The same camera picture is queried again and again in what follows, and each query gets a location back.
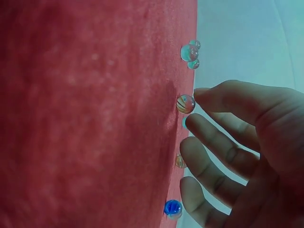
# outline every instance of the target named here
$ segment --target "hand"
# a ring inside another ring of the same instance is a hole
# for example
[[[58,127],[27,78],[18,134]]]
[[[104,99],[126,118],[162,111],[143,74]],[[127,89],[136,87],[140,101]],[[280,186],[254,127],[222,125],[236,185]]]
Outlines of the hand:
[[[180,182],[187,212],[206,228],[304,227],[304,94],[292,89],[227,81],[196,89],[196,102],[241,149],[199,114],[187,128],[195,135],[180,144],[181,155],[196,179],[232,208],[226,215],[204,198],[192,177]],[[202,143],[226,167],[248,180],[246,186],[223,174]]]

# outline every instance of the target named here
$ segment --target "white background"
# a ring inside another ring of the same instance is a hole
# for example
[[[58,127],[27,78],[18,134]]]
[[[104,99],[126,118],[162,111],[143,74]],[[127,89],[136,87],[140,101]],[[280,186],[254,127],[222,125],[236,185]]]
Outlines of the white background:
[[[198,0],[200,67],[194,88],[237,79],[304,92],[304,0]],[[200,107],[196,113],[204,116]],[[230,178],[245,182],[212,160]],[[185,176],[190,176],[188,169]],[[230,209],[204,191],[217,209]],[[199,228],[187,214],[177,228]]]

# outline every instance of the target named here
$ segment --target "clear marble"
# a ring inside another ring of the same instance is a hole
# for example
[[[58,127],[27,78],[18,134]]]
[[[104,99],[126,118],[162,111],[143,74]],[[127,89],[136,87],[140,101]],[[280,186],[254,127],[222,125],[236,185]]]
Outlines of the clear marble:
[[[187,44],[180,49],[180,57],[186,62],[193,62],[199,57],[199,50],[195,45]]]
[[[180,168],[180,169],[185,169],[187,167],[185,161],[183,160],[183,158],[181,157],[180,154],[176,155],[175,166]]]
[[[197,59],[197,60],[195,60],[194,62],[188,62],[188,63],[187,63],[187,66],[188,66],[189,69],[195,70],[195,69],[199,68],[199,66],[200,66],[200,61]]]
[[[184,114],[191,113],[195,108],[195,101],[192,96],[181,95],[176,101],[177,110]]]
[[[186,126],[186,117],[184,117],[183,119],[182,119],[182,121],[181,121],[181,125],[182,125],[182,127],[183,128],[186,128],[187,129],[187,126]]]
[[[200,42],[197,39],[191,40],[189,44],[195,45],[198,49],[200,49]]]

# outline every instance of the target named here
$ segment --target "red fabric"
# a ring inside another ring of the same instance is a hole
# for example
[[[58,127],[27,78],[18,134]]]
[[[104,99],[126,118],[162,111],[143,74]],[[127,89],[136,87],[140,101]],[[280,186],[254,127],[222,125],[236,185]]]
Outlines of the red fabric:
[[[0,1],[0,227],[171,228],[196,0]]]

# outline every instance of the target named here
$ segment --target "glass marble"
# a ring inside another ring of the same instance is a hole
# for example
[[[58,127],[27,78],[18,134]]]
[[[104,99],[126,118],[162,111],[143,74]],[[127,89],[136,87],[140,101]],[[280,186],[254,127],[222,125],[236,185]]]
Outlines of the glass marble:
[[[176,155],[175,166],[179,167],[180,169],[185,169],[187,167],[185,161],[183,160],[180,154]]]
[[[199,50],[195,45],[187,44],[180,49],[180,57],[186,62],[193,62],[199,57]]]
[[[182,215],[182,205],[177,200],[169,200],[165,203],[163,212],[172,220],[178,220]]]
[[[187,126],[186,126],[186,117],[184,117],[183,119],[182,119],[182,121],[181,121],[181,125],[182,125],[182,127],[183,128],[186,128],[187,129]]]
[[[187,66],[188,66],[189,69],[195,70],[195,69],[199,68],[199,66],[200,66],[200,61],[197,59],[197,60],[195,60],[194,62],[188,62],[188,63],[187,63]]]
[[[198,49],[200,49],[200,42],[197,39],[191,40],[189,44],[195,45]]]
[[[179,112],[189,114],[195,108],[195,101],[192,96],[184,94],[177,98],[176,107]]]

